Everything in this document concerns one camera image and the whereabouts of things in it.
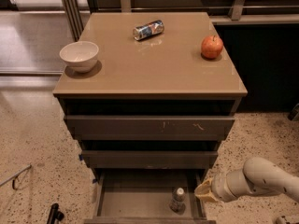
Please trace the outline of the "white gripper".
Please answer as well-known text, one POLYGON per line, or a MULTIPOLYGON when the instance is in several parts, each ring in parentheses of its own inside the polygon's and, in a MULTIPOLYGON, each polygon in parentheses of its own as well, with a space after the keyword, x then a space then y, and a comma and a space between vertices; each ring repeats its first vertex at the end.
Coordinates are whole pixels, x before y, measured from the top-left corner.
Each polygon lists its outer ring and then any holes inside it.
POLYGON ((194 190, 196 198, 211 203, 216 203, 218 199, 228 203, 248 193, 249 184, 241 169, 216 174, 213 180, 208 178, 194 190))

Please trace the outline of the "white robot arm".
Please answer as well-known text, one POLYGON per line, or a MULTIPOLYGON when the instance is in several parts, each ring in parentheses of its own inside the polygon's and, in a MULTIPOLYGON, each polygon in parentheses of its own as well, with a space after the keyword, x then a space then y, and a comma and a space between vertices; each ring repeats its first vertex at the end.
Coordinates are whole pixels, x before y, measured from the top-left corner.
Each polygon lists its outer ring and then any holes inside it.
POLYGON ((214 175, 194 191, 195 197, 202 201, 225 203, 242 196, 280 194, 299 202, 299 177, 261 157, 246 160, 241 169, 214 175))

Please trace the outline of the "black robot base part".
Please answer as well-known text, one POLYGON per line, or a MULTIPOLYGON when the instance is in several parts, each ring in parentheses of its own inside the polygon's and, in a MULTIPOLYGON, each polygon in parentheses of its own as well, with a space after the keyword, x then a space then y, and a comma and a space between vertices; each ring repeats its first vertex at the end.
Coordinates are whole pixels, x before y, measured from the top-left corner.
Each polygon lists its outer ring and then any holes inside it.
POLYGON ((47 224, 56 224, 64 219, 64 214, 59 210, 59 204, 54 203, 50 208, 47 224))

